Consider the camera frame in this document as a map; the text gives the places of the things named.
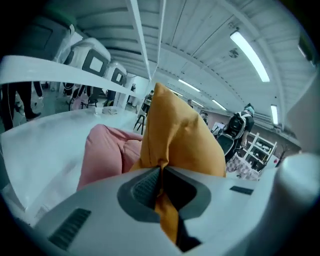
orange fabric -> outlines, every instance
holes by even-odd
[[[226,176],[224,152],[203,119],[160,83],[155,85],[140,158],[130,171],[156,166]],[[166,193],[158,196],[155,211],[163,231],[176,243],[178,212]]]

